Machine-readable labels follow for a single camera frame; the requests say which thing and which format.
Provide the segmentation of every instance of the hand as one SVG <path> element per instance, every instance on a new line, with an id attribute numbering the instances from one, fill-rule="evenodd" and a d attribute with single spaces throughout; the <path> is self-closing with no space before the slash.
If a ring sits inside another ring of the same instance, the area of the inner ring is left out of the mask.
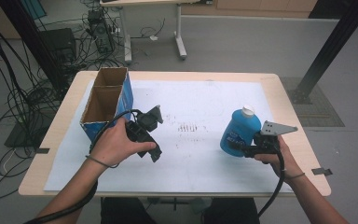
<path id="1" fill-rule="evenodd" d="M 91 151 L 91 157 L 113 166 L 121 163 L 134 153 L 147 151 L 157 146 L 154 142 L 132 142 L 127 137 L 125 124 L 126 120 L 120 118 L 114 127 L 106 129 Z"/>
<path id="2" fill-rule="evenodd" d="M 281 153 L 283 155 L 284 159 L 284 168 L 285 168 L 285 175 L 287 183 L 288 178 L 301 175 L 303 172 L 301 168 L 298 166 L 295 158 L 293 157 L 292 153 L 290 152 L 289 146 L 286 145 L 286 143 L 283 141 L 283 138 L 279 135 L 278 136 L 279 146 L 281 148 Z M 267 162 L 271 164 L 272 168 L 275 171 L 275 174 L 279 176 L 280 174 L 280 163 L 278 160 L 277 155 L 271 155 L 271 154 L 257 154 L 255 155 L 255 160 Z"/>

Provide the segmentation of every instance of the white paper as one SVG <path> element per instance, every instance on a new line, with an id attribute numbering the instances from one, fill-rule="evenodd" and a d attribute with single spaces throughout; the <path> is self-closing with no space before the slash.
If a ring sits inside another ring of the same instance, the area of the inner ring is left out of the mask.
<path id="1" fill-rule="evenodd" d="M 74 115 L 54 160 L 45 190 L 61 190 L 89 152 L 79 121 L 92 83 Z M 278 177 L 269 165 L 224 152 L 220 139 L 231 114 L 252 105 L 263 124 L 273 121 L 260 83 L 217 81 L 132 81 L 133 108 L 160 105 L 164 122 L 151 133 L 162 154 L 152 162 L 132 155 L 99 178 L 98 191 L 136 193 L 266 193 Z M 287 185 L 281 192 L 292 192 Z"/>

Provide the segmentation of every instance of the blue cardboard box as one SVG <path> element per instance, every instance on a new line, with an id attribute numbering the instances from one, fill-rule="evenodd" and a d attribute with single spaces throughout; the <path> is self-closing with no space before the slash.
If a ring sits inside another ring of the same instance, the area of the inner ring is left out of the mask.
<path id="1" fill-rule="evenodd" d="M 126 67 L 101 68 L 89 94 L 80 125 L 89 140 L 112 118 L 132 109 L 133 96 L 130 76 Z M 131 118 L 131 113 L 124 116 Z"/>

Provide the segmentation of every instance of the wrist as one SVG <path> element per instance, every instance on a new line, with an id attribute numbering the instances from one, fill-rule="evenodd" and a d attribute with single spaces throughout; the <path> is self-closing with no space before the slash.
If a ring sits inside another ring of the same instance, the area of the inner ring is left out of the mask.
<path id="1" fill-rule="evenodd" d="M 105 162 L 103 162 L 103 161 L 100 161 L 100 160 L 97 160 L 97 159 L 95 159 L 93 156 L 91 156 L 91 155 L 87 155 L 86 156 L 86 158 L 87 159 L 89 159 L 89 160 L 92 160 L 92 161 L 94 161 L 94 162 L 97 162 L 97 163 L 99 163 L 100 165 L 102 165 L 102 166 L 104 166 L 104 167 L 106 167 L 106 168 L 116 168 L 116 167 L 118 167 L 118 164 L 116 164 L 116 165 L 114 165 L 114 166 L 110 166 L 110 165 L 108 165 L 107 163 L 105 163 Z"/>
<path id="2" fill-rule="evenodd" d="M 90 175 L 95 175 L 96 178 L 98 178 L 107 168 L 98 162 L 85 159 L 81 169 L 86 170 Z"/>
<path id="3" fill-rule="evenodd" d="M 305 173 L 301 172 L 297 175 L 286 176 L 284 182 L 290 187 L 293 187 L 294 185 L 299 184 L 304 179 L 307 179 L 307 176 L 305 175 Z"/>

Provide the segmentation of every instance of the bottle cap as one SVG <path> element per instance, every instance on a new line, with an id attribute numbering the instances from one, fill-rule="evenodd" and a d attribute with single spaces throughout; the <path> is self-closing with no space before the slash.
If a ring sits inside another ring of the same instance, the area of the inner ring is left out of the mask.
<path id="1" fill-rule="evenodd" d="M 246 118 L 251 118 L 255 115 L 255 110 L 251 105 L 244 105 L 242 108 L 242 115 Z"/>

